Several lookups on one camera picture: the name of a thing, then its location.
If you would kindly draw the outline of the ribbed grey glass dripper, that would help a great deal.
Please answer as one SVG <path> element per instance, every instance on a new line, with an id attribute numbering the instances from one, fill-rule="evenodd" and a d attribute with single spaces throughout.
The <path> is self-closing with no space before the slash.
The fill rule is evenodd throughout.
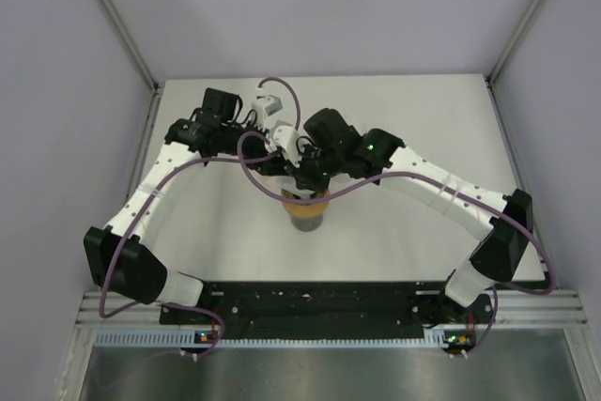
<path id="1" fill-rule="evenodd" d="M 306 190 L 291 190 L 291 189 L 282 189 L 280 190 L 280 195 L 285 199 L 284 203 L 289 204 L 295 207 L 305 207 L 311 206 L 314 204 L 314 199 L 324 198 L 330 191 L 306 191 Z"/>

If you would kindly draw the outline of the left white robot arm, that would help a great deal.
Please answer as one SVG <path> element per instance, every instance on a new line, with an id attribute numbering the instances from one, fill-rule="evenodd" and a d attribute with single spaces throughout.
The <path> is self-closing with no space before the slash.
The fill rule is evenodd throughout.
<path id="1" fill-rule="evenodd" d="M 93 282 L 142 304 L 177 303 L 192 322 L 212 314 L 213 301 L 200 279 L 170 270 L 154 255 L 162 227 L 190 182 L 219 155 L 234 155 L 246 131 L 267 132 L 269 119 L 283 108 L 279 98 L 259 94 L 243 120 L 241 97 L 215 88 L 188 118 L 168 129 L 159 154 L 125 206 L 102 227 L 84 237 Z"/>

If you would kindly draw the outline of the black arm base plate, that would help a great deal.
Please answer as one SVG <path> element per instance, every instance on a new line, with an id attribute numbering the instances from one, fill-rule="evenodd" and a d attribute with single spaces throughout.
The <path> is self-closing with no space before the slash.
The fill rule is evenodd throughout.
<path id="1" fill-rule="evenodd" d="M 489 323 L 486 293 L 468 307 L 442 294 L 441 282 L 209 282 L 197 303 L 218 319 L 164 307 L 168 326 L 225 325 L 227 339 L 409 339 L 427 329 Z"/>

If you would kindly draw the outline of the grey glass carafe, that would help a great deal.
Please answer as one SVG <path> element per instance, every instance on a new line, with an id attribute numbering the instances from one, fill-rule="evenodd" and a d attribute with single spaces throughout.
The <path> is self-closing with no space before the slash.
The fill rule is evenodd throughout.
<path id="1" fill-rule="evenodd" d="M 290 221 L 292 225 L 301 232 L 313 232 L 316 231 L 322 225 L 323 216 L 318 215 L 311 218 L 291 216 Z"/>

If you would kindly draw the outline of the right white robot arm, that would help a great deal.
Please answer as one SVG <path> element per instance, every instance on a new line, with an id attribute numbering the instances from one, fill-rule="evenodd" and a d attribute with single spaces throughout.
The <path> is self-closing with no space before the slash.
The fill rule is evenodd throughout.
<path id="1" fill-rule="evenodd" d="M 468 182 L 385 130 L 359 134 L 331 108 L 311 116 L 304 130 L 285 148 L 299 188 L 322 192 L 338 175 L 364 179 L 423 203 L 477 239 L 438 299 L 445 319 L 462 320 L 483 291 L 512 282 L 532 236 L 529 194 L 520 189 L 503 194 Z"/>

